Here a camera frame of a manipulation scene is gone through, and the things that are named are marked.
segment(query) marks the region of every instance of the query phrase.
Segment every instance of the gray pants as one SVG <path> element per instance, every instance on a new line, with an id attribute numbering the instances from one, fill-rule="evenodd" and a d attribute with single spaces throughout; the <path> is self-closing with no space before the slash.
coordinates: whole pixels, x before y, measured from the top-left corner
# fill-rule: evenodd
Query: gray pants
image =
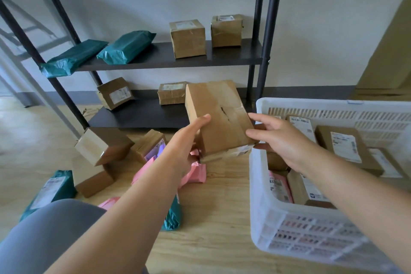
<path id="1" fill-rule="evenodd" d="M 0 243 L 1 273 L 43 274 L 105 212 L 73 199 L 37 210 Z"/>

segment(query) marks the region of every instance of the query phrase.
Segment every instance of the hand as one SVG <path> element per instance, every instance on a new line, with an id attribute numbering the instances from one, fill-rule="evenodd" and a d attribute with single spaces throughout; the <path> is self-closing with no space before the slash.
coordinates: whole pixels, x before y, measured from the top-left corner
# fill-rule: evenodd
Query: hand
<path id="1" fill-rule="evenodd" d="M 280 155 L 288 166 L 301 172 L 311 156 L 321 148 L 295 128 L 289 121 L 264 114 L 248 113 L 254 120 L 262 122 L 255 129 L 248 129 L 247 136 L 264 141 L 254 146 Z"/>
<path id="2" fill-rule="evenodd" d="M 174 166 L 177 171 L 181 172 L 181 177 L 185 176 L 191 169 L 191 164 L 198 161 L 198 156 L 190 155 L 195 149 L 194 137 L 201 127 L 208 124 L 211 115 L 206 114 L 198 117 L 187 127 L 177 131 L 170 142 L 167 144 L 160 157 L 167 158 L 170 166 Z"/>

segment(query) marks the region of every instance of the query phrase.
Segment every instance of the person's right arm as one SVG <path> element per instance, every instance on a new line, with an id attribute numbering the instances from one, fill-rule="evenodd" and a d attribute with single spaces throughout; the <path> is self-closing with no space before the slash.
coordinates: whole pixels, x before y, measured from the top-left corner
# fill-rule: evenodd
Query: person's right arm
<path id="1" fill-rule="evenodd" d="M 411 194 L 398 190 L 319 147 L 291 123 L 249 113 L 262 122 L 247 136 L 279 154 L 316 187 L 404 272 L 411 273 Z"/>

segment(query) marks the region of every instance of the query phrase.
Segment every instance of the person's left hand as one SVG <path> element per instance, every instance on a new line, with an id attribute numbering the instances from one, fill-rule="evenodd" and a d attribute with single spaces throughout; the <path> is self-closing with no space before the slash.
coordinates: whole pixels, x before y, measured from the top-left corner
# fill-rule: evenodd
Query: person's left hand
<path id="1" fill-rule="evenodd" d="M 208 124 L 210 120 L 211 115 L 206 114 L 177 131 L 159 156 L 159 158 L 167 158 L 170 165 L 180 170 L 181 177 L 190 171 L 193 162 L 198 161 L 198 156 L 190 154 L 195 149 L 194 137 L 200 128 Z"/>

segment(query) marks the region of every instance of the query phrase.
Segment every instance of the shelf post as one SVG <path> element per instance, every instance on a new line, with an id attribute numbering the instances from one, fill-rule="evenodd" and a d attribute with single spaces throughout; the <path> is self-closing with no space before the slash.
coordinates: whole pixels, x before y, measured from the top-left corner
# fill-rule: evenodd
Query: shelf post
<path id="1" fill-rule="evenodd" d="M 30 41 L 30 39 L 27 37 L 21 26 L 18 24 L 16 19 L 13 17 L 11 14 L 10 10 L 7 8 L 7 6 L 4 4 L 3 0 L 0 0 L 0 15 L 3 18 L 3 20 L 6 22 L 8 27 L 12 30 L 18 41 L 22 44 L 24 49 L 26 49 L 27 53 L 32 57 L 34 62 L 40 67 L 42 63 L 45 63 L 42 56 L 39 54 L 33 43 Z M 70 98 L 68 93 L 64 90 L 63 86 L 60 84 L 60 82 L 57 80 L 57 78 L 48 78 L 49 82 L 51 85 L 54 87 L 54 89 L 57 91 L 59 96 L 63 99 L 64 103 L 69 107 L 71 112 L 74 114 L 74 116 L 77 118 L 77 120 L 80 122 L 81 126 L 83 126 L 84 129 L 88 128 L 88 122 L 85 120 L 84 116 L 81 114 L 80 110 L 77 108 L 73 100 Z"/>
<path id="2" fill-rule="evenodd" d="M 70 34 L 70 37 L 73 39 L 74 43 L 76 45 L 81 43 L 79 35 L 77 35 L 77 32 L 74 29 L 74 26 L 71 23 L 71 21 L 69 19 L 69 16 L 67 15 L 66 11 L 64 10 L 64 7 L 61 4 L 60 0 L 51 0 L 51 2 L 53 3 L 54 7 L 56 8 L 57 12 L 59 13 L 59 15 L 60 15 L 67 31 Z M 90 75 L 93 78 L 93 80 L 94 80 L 94 82 L 97 86 L 103 84 L 103 82 L 100 79 L 100 76 L 98 75 L 98 73 L 95 70 L 91 71 Z"/>
<path id="3" fill-rule="evenodd" d="M 277 20 L 279 4 L 280 0 L 270 0 L 268 4 L 267 22 L 265 24 L 263 49 L 261 52 L 263 60 L 261 62 L 258 74 L 256 100 L 262 98 L 263 96 L 268 64 L 270 63 L 270 52 L 271 46 L 273 45 L 275 21 Z"/>
<path id="4" fill-rule="evenodd" d="M 256 0 L 256 5 L 254 8 L 254 23 L 253 23 L 253 36 L 252 45 L 258 42 L 260 33 L 260 22 L 261 22 L 261 12 L 263 9 L 263 0 Z M 248 82 L 247 82 L 247 102 L 251 103 L 252 93 L 253 93 L 253 83 L 254 83 L 254 71 L 255 65 L 250 65 L 248 69 Z"/>

